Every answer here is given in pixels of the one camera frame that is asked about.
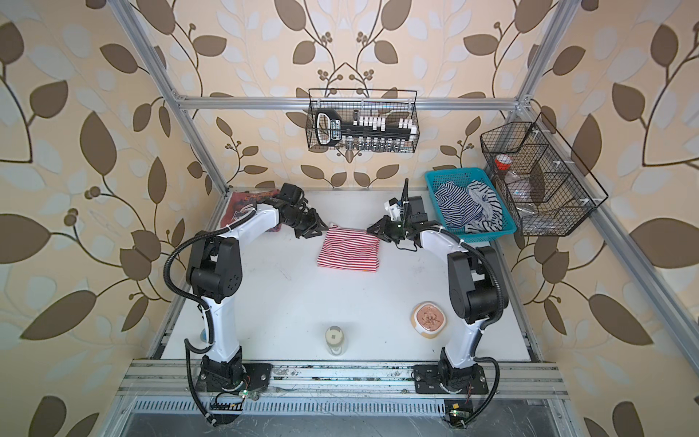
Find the striped red white tank top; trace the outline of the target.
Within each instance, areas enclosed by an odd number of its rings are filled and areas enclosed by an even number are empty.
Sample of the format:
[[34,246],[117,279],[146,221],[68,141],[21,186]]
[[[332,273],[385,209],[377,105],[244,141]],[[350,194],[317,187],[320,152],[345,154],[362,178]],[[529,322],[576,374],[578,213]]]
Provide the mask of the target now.
[[317,265],[342,271],[376,272],[380,267],[380,240],[361,229],[333,225],[326,233]]

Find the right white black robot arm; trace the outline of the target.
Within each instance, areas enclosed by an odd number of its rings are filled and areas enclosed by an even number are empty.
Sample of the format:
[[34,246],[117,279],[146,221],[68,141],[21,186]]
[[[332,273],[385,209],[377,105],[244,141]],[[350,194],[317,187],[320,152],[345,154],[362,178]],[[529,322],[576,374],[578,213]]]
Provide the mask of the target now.
[[509,303],[495,251],[477,249],[429,220],[422,197],[409,195],[407,181],[402,196],[389,200],[385,209],[387,214],[367,228],[369,234],[395,245],[409,240],[415,251],[425,249],[446,262],[451,307],[462,323],[438,362],[414,366],[412,379],[420,394],[464,395],[465,404],[445,409],[444,421],[465,429],[491,404],[502,377],[495,358],[477,355],[486,328],[502,318]]

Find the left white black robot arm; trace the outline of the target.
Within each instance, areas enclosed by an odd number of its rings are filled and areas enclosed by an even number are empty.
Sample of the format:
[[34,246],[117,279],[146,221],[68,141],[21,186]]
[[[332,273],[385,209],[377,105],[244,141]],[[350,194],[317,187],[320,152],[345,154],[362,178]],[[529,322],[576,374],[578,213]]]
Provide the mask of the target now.
[[320,237],[329,229],[308,206],[303,189],[286,183],[278,193],[254,200],[222,228],[184,241],[165,262],[167,287],[194,302],[205,320],[206,343],[183,343],[187,361],[201,357],[200,377],[209,391],[240,393],[255,382],[244,367],[235,328],[234,296],[243,282],[241,250],[279,225],[293,229],[298,239]]

